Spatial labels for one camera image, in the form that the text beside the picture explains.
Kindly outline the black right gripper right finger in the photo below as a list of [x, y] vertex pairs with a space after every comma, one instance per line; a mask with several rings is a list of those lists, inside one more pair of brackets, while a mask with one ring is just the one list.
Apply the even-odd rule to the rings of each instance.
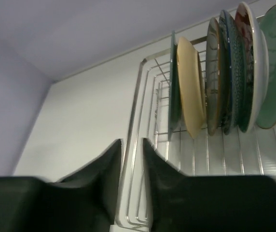
[[142, 140], [151, 232], [276, 232], [276, 179], [186, 176]]

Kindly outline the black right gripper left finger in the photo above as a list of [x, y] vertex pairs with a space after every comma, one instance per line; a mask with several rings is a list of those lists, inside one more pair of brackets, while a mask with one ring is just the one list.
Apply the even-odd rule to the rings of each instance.
[[122, 141], [57, 182], [0, 177], [0, 232], [107, 232], [114, 223]]

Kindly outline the blue floral white plate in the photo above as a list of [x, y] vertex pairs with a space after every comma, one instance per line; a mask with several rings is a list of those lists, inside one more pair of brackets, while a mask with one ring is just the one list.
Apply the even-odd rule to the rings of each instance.
[[220, 29], [228, 58], [229, 99], [222, 121], [224, 134], [228, 135], [238, 125], [241, 116], [246, 78], [244, 42], [236, 22], [226, 10], [220, 13]]

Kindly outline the beige bird painted plate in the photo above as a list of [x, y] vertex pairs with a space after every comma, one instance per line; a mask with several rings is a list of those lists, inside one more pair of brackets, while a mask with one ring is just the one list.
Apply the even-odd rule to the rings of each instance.
[[179, 38], [177, 67], [184, 122], [194, 139], [206, 121], [205, 92], [198, 51], [185, 37]]

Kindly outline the dark reindeer gold-rim plate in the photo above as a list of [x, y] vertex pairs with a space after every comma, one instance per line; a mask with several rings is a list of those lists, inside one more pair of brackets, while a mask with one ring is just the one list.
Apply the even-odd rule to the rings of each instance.
[[223, 34], [213, 17], [208, 25], [206, 47], [207, 130], [210, 136], [220, 126], [227, 102], [226, 58]]

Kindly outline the red plate blue flower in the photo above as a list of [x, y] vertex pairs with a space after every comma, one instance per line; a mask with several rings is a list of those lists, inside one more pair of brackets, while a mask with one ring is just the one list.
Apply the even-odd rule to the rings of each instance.
[[246, 85], [239, 128], [248, 133], [254, 127], [266, 97], [269, 80], [269, 57], [266, 38], [250, 6], [238, 5], [235, 22], [246, 56]]

